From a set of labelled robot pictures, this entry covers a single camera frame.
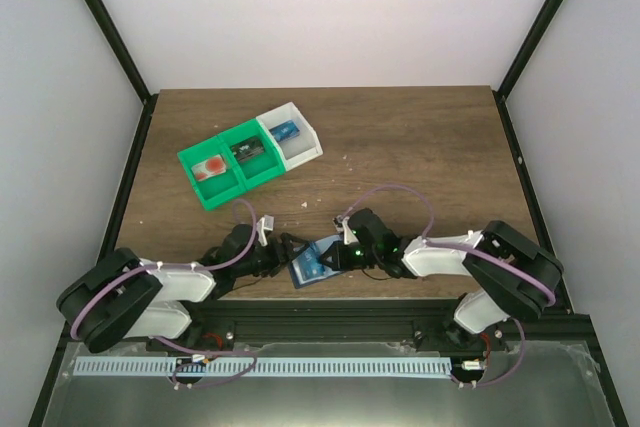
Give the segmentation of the blue leather card holder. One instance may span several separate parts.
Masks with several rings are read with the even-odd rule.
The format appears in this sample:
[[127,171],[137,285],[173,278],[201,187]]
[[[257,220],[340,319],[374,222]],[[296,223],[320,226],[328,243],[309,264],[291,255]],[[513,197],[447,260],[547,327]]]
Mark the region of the blue leather card holder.
[[339,239],[338,235],[332,235],[313,241],[308,247],[294,249],[295,258],[289,264],[289,272],[296,289],[341,275],[340,271],[334,271],[320,262],[320,256]]

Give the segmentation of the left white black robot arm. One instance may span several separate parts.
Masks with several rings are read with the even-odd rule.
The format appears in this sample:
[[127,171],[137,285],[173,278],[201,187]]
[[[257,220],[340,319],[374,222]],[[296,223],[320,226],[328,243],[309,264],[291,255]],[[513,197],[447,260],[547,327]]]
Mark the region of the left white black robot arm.
[[164,337],[191,351],[205,328],[190,304],[223,297],[241,277],[273,277],[309,246],[289,233],[273,237],[268,227],[238,224],[221,245],[188,264],[141,259],[122,247],[67,287],[56,308],[71,337],[92,353],[137,337]]

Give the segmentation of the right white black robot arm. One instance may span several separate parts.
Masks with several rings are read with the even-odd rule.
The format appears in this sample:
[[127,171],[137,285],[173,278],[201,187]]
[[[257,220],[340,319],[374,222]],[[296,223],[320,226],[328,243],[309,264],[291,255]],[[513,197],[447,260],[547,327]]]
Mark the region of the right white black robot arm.
[[468,349],[500,322],[536,321],[556,304],[561,262],[503,221],[435,239],[399,236],[368,208],[341,223],[341,238],[319,256],[333,271],[377,267],[394,279],[448,275],[475,280],[479,289],[463,295],[435,329],[455,349]]

